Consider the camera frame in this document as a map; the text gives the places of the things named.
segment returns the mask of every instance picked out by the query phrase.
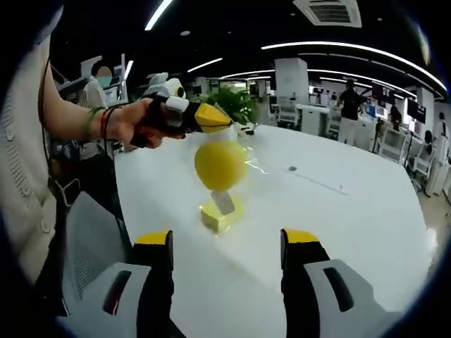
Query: green plant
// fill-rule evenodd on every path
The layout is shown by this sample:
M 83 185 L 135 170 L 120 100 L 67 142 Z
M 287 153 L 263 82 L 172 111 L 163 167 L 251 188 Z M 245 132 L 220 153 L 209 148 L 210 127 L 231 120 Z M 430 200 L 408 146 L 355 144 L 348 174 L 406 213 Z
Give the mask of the green plant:
M 234 93 L 228 88 L 221 88 L 218 93 L 209 96 L 206 103 L 212 106 L 218 104 L 235 122 L 242 125 L 258 121 L 257 105 L 246 91 Z

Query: red bracelet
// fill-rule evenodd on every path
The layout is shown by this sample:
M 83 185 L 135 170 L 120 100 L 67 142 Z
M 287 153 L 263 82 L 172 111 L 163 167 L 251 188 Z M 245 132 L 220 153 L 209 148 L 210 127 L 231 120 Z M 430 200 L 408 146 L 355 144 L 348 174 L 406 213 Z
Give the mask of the red bracelet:
M 100 138 L 104 138 L 105 134 L 106 134 L 106 126 L 105 126 L 105 122 L 106 122 L 106 117 L 107 117 L 107 113 L 108 113 L 109 109 L 105 109 L 104 113 L 101 116 L 101 120 L 100 120 Z

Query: ceiling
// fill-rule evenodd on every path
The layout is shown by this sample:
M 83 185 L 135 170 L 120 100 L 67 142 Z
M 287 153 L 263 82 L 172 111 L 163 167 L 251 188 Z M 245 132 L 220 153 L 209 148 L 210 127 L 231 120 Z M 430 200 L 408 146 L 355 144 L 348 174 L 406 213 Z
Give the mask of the ceiling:
M 292 0 L 271 1 L 270 5 L 262 0 L 173 0 L 154 28 L 144 31 L 161 1 L 134 0 L 121 6 L 107 0 L 66 0 L 63 17 L 52 37 L 52 64 L 74 80 L 80 76 L 81 61 L 102 55 L 111 65 L 117 65 L 120 54 L 125 53 L 127 61 L 134 61 L 128 78 L 129 88 L 133 88 L 145 83 L 150 73 L 168 72 L 182 80 L 221 77 L 272 69 L 275 58 L 299 56 L 309 68 L 363 75 L 399 87 L 414 87 L 420 81 L 436 91 L 437 97 L 445 95 L 437 83 L 418 70 L 368 51 L 342 46 L 261 50 L 263 46 L 286 42 L 358 44 L 405 58 L 446 83 L 447 65 L 438 62 L 445 60 L 445 48 L 434 30 L 440 14 L 434 13 L 435 20 L 431 20 L 432 6 L 422 8 L 414 1 L 406 1 L 405 7 L 399 1 L 358 0 L 363 27 L 351 28 L 314 26 Z M 428 65 L 412 23 L 419 23 L 428 36 L 433 51 Z M 190 34 L 181 36 L 186 30 Z M 223 60 L 187 73 L 190 68 L 217 58 Z M 342 78 L 319 73 L 310 76 Z

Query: office desk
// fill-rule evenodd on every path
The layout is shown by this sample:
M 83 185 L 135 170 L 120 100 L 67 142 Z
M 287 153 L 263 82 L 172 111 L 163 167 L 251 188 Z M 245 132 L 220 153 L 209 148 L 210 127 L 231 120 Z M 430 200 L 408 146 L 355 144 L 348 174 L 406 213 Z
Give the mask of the office desk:
M 345 144 L 262 125 L 249 142 L 263 168 L 250 168 L 236 187 L 245 216 L 215 237 L 200 220 L 209 192 L 194 171 L 204 138 L 165 139 L 159 149 L 116 158 L 130 239 L 174 232 L 171 318 L 187 337 L 285 337 L 283 227 L 315 234 L 331 258 L 372 284 L 385 310 L 403 311 L 413 301 L 433 245 L 403 167 Z

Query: air conditioning vent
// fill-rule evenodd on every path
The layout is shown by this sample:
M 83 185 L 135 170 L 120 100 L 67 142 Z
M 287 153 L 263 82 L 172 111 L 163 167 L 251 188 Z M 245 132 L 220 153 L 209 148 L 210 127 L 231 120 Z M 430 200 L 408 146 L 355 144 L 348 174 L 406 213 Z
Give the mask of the air conditioning vent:
M 315 26 L 362 27 L 357 0 L 294 0 Z

